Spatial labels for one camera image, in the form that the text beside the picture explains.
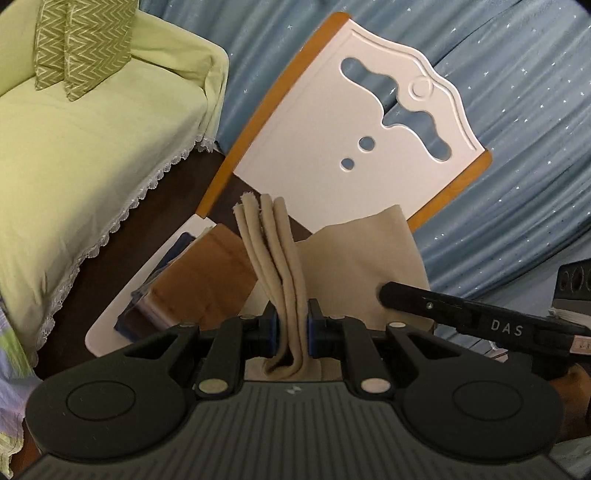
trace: stack of folded clothes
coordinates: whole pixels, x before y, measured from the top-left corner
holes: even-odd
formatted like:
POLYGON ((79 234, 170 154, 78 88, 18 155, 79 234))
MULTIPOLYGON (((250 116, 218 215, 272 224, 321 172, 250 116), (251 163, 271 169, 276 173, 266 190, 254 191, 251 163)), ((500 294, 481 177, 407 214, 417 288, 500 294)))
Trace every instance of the stack of folded clothes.
POLYGON ((244 244, 227 227, 197 239, 185 232, 131 294, 115 330, 135 342, 179 323, 218 328, 240 312, 255 283, 244 244))

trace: multicolored fabric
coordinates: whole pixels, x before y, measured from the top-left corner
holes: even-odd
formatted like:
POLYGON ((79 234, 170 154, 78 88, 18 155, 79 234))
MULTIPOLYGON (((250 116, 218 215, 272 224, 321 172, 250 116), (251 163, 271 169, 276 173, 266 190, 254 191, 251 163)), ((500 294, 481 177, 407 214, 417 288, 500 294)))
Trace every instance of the multicolored fabric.
POLYGON ((5 312, 0 297, 0 473, 10 478, 10 458, 22 448, 25 405, 41 380, 29 365, 5 312))
POLYGON ((131 59, 137 0, 70 0, 66 24, 66 93, 77 100, 131 59))
POLYGON ((67 0, 43 0, 35 28, 35 88, 64 79, 64 35, 67 0))

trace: green pillow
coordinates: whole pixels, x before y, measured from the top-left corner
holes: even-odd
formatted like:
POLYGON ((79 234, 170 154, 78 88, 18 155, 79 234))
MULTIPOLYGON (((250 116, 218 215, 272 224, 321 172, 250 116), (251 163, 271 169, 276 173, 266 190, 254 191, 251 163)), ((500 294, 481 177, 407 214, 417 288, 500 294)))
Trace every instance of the green pillow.
POLYGON ((44 89, 64 79, 64 30, 67 0, 43 0, 35 28, 35 88, 44 89))
POLYGON ((137 0, 69 0, 66 94, 77 100, 131 59, 137 0))

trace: chevron pattern pillow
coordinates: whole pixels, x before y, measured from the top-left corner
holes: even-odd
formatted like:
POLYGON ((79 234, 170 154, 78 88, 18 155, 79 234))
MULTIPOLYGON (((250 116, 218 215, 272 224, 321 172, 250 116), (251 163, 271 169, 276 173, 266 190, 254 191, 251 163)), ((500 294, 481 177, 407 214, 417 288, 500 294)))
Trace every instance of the chevron pattern pillow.
POLYGON ((130 60, 136 9, 137 0, 69 0, 65 40, 69 100, 78 100, 130 60))
POLYGON ((64 79, 64 31, 67 0, 43 0, 35 28, 35 88, 44 89, 64 79))

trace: screw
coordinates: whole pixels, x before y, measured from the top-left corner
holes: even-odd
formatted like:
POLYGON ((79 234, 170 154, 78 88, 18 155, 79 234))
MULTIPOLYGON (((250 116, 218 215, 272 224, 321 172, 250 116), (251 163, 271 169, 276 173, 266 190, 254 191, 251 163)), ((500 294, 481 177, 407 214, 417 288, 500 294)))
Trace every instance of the screw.
POLYGON ((392 385, 383 378, 366 378, 361 382, 361 390, 367 393, 384 393, 390 390, 392 385))
POLYGON ((199 390, 203 393, 208 393, 210 395, 214 395, 217 393, 223 393, 228 389, 228 383, 221 378, 208 378, 207 380, 203 380, 199 384, 199 390))

